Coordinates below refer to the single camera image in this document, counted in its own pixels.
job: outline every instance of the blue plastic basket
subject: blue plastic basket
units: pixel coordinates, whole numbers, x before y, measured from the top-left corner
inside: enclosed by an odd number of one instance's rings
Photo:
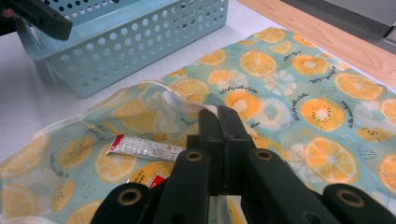
[[[73,22],[67,41],[17,27],[27,55],[89,96],[224,26],[228,0],[45,0]]]

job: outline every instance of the tablecloth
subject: tablecloth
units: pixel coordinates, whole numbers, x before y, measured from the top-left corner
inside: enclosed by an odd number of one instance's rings
[[[308,188],[347,183],[396,215],[395,94],[298,34],[268,28],[39,131],[0,164],[2,223],[89,222],[152,162],[107,155],[114,137],[184,147],[198,134],[191,104],[236,110],[256,146],[278,153]]]

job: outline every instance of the black object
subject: black object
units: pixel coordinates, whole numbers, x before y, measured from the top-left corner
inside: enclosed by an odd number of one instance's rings
[[[71,21],[40,0],[0,0],[0,8],[12,8],[19,16],[56,39],[67,40],[73,27]]]
[[[188,136],[167,182],[142,191],[142,201],[149,197],[145,205],[114,204],[122,191],[113,190],[92,223],[206,223],[209,195],[242,196],[248,223],[396,223],[390,211],[352,186],[330,185],[323,195],[309,190],[274,152],[255,148],[235,111],[218,111],[218,118],[200,112],[199,134]]]

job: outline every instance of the candy wrapper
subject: candy wrapper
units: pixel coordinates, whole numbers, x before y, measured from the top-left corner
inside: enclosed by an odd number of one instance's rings
[[[131,135],[118,135],[108,149],[108,153],[120,153],[155,161],[176,161],[183,147],[153,142]]]

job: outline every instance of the fabric with orange print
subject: fabric with orange print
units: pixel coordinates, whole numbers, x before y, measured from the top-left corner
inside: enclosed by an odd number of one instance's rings
[[[202,105],[237,111],[256,146],[312,190],[347,183],[396,215],[396,95],[298,34],[268,28],[38,132],[0,164],[1,221],[89,222],[128,179],[164,179],[172,165],[157,172],[156,161],[106,149],[118,134],[185,147]]]

